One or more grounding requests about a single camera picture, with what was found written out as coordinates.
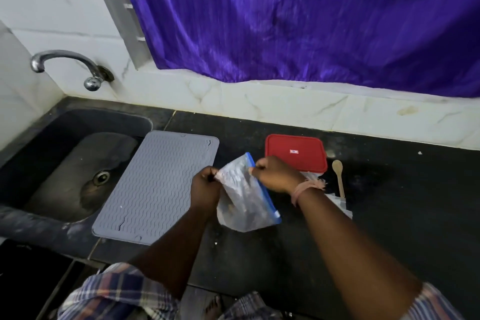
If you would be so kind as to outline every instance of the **purple curtain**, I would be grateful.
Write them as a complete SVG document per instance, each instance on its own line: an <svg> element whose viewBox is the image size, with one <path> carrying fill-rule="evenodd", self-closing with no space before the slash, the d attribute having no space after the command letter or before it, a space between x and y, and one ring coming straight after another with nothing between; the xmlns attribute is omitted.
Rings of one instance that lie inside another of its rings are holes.
<svg viewBox="0 0 480 320"><path fill-rule="evenodd" d="M158 68L480 96L480 0L131 0Z"/></svg>

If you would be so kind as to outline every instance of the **red lid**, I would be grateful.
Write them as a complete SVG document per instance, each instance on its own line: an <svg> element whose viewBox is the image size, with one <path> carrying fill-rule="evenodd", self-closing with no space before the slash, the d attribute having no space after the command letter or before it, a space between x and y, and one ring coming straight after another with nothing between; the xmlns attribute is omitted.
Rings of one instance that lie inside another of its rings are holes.
<svg viewBox="0 0 480 320"><path fill-rule="evenodd" d="M298 171L322 174L327 171L327 154L318 138L270 134L265 140L265 156L277 156Z"/></svg>

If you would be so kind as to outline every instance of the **silicone drying mat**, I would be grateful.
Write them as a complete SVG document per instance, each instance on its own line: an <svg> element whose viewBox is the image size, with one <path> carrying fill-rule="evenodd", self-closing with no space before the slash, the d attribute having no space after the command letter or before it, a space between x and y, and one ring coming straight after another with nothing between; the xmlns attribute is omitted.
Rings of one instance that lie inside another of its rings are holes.
<svg viewBox="0 0 480 320"><path fill-rule="evenodd" d="M155 242L188 210L192 178L213 164L218 148L214 136L148 133L97 216L93 234Z"/></svg>

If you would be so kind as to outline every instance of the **black sink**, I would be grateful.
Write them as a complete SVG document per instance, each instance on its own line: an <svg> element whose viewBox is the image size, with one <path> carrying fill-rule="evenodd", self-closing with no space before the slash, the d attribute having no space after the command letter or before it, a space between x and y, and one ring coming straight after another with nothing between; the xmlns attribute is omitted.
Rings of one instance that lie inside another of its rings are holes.
<svg viewBox="0 0 480 320"><path fill-rule="evenodd" d="M152 122L100 109L67 111L0 169L0 204L76 222L100 209Z"/></svg>

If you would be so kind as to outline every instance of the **foot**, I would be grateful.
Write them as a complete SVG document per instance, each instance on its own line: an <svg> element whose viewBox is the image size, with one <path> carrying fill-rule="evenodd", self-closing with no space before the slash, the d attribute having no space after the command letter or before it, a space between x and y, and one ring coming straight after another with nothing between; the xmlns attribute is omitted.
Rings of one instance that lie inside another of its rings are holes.
<svg viewBox="0 0 480 320"><path fill-rule="evenodd" d="M203 311L203 320L217 320L223 313L222 298L216 295Z"/></svg>

